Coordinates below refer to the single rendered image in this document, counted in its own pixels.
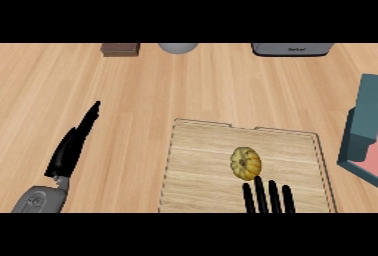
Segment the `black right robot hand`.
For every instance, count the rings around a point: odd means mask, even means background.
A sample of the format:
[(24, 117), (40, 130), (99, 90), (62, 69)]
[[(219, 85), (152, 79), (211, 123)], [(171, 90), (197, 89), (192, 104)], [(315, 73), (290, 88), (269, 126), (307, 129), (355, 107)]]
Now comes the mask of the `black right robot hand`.
[(278, 186), (273, 180), (269, 180), (269, 192), (265, 192), (263, 180), (260, 176), (254, 177), (254, 186), (242, 184), (242, 194), (247, 213), (296, 213), (296, 204), (291, 187), (282, 186), (284, 200), (279, 200)]

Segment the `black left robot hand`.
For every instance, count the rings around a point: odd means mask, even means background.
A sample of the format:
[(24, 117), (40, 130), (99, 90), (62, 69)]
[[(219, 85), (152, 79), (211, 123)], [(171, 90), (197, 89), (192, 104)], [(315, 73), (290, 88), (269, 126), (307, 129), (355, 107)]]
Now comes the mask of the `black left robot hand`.
[(89, 136), (95, 121), (99, 117), (99, 107), (101, 102), (96, 101), (83, 117), (80, 125), (77, 127), (73, 127), (65, 134), (52, 155), (47, 169), (45, 172), (45, 175), (47, 177), (70, 177), (73, 175), (80, 159), (86, 138)]

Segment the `yellow squash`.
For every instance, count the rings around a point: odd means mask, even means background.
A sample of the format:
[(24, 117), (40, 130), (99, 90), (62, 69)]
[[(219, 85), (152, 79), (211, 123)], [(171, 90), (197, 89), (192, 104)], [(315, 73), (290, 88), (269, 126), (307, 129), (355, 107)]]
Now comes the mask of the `yellow squash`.
[(231, 169), (238, 178), (251, 181), (262, 172), (262, 159), (250, 147), (238, 147), (231, 156)]

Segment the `pale wooden tray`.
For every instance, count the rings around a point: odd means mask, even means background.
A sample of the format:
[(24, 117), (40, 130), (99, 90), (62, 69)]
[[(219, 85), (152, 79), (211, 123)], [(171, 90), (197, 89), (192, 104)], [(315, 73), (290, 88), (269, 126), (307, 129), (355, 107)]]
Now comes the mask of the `pale wooden tray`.
[(158, 211), (242, 212), (242, 184), (250, 181), (244, 171), (259, 171), (266, 183), (291, 187), (297, 212), (337, 210), (315, 133), (177, 119)]

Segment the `teal cardboard box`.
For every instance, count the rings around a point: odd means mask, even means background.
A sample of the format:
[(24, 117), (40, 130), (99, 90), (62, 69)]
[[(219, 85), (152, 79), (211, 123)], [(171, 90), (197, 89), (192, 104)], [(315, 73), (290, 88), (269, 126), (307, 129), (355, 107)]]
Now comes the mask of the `teal cardboard box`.
[(363, 74), (356, 105), (349, 110), (337, 164), (378, 187), (378, 174), (362, 167), (369, 146), (378, 142), (378, 75)]

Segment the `brown wooden block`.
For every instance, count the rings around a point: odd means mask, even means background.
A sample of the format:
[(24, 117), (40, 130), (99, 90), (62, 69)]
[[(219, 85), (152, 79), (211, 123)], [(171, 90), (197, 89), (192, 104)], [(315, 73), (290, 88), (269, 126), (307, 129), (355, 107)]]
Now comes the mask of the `brown wooden block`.
[(101, 47), (105, 57), (136, 57), (139, 49), (139, 43), (104, 43)]

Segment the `grey round object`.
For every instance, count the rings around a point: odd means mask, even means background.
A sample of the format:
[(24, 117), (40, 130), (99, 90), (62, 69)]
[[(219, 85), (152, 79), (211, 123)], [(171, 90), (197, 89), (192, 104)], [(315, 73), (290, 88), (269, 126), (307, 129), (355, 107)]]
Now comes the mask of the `grey round object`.
[(170, 54), (186, 54), (198, 46), (197, 43), (160, 43), (158, 46)]

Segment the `grey appliance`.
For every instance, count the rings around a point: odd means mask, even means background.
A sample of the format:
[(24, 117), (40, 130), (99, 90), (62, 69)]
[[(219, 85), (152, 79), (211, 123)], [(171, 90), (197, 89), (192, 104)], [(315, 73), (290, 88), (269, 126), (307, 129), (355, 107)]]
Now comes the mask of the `grey appliance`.
[(257, 56), (263, 57), (318, 57), (325, 56), (332, 43), (253, 43)]

